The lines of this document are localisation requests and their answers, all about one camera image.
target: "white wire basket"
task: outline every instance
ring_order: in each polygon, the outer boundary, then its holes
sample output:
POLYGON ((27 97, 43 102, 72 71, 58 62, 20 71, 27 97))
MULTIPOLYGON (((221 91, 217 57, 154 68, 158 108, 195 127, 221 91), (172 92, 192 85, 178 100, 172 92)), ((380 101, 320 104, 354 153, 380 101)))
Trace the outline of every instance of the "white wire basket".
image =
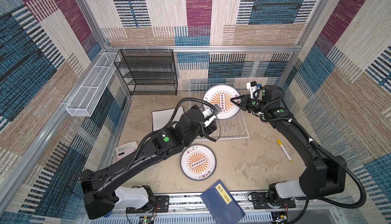
POLYGON ((117 53, 104 53, 66 107, 71 116, 90 117, 115 71, 117 53))
MULTIPOLYGON (((220 85, 220 83, 208 83, 208 84, 190 84, 189 85, 189 97, 203 99, 205 92, 215 85, 220 85)), ((197 104, 201 110, 204 110, 204 107, 201 103, 189 101, 189 108, 194 104, 197 104)), ((210 136, 217 139, 219 134, 219 140, 224 139, 247 139, 249 138, 246 122, 244 121, 244 116, 242 110, 239 111, 234 117, 219 120, 220 128, 218 127, 216 131, 212 132, 210 136)), ((209 140, 205 137, 197 137, 195 141, 206 141, 209 140)))

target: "dish drying rack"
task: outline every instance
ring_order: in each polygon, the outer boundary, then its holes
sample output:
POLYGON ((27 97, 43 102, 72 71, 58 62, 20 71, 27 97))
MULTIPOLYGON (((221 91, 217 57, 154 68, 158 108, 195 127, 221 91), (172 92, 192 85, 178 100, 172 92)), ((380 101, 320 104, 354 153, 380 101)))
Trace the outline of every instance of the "dish drying rack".
MULTIPOLYGON (((189 85, 189 97, 203 99, 205 92, 215 85, 221 85, 221 83, 208 83, 208 84, 190 84, 189 85)), ((197 104, 201 111, 204 110, 204 107, 201 103, 189 101, 189 108, 194 104, 197 104)), ((217 127, 217 130, 212 132, 210 136, 217 139, 219 134, 219 140, 224 139, 247 139, 249 138, 246 122, 244 121, 244 116, 242 110, 239 111, 235 116, 219 120, 218 123, 220 127, 217 127)), ((195 141, 207 141, 205 137, 197 137, 195 141)))

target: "blue book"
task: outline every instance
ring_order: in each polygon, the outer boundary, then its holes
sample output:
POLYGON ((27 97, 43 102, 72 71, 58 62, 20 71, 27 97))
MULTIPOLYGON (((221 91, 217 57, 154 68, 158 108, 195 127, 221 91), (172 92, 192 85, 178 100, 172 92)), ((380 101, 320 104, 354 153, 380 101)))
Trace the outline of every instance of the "blue book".
POLYGON ((221 180, 203 192, 201 198, 217 224, 236 224, 246 215, 221 180))

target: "ceramic plate with orange sunburst design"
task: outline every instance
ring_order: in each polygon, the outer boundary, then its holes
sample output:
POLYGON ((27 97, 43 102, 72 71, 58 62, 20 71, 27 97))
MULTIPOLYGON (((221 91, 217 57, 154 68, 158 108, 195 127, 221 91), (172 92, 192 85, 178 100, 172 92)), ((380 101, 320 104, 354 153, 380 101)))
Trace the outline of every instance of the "ceramic plate with orange sunburst design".
POLYGON ((209 178, 216 169, 216 157, 210 148, 195 144, 187 148, 181 156, 183 173, 194 181, 209 178))
POLYGON ((230 85, 216 85, 211 87, 205 94, 203 100, 211 104, 218 104, 221 112, 217 115, 219 120, 225 120, 239 113, 239 106, 234 105, 230 99, 240 96, 241 94, 230 85))

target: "red wire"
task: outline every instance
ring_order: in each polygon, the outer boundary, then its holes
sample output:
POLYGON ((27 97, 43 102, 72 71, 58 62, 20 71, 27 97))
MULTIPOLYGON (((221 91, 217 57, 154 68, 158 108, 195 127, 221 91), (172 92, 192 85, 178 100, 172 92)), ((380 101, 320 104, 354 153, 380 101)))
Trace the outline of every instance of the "red wire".
POLYGON ((288 215, 288 205, 285 203, 285 208, 287 209, 287 215, 288 215))
POLYGON ((156 209, 155 209, 155 211, 152 213, 152 217, 153 217, 153 215, 155 214, 155 212, 156 212, 155 218, 158 216, 158 208, 159 208, 159 204, 156 202, 156 209))

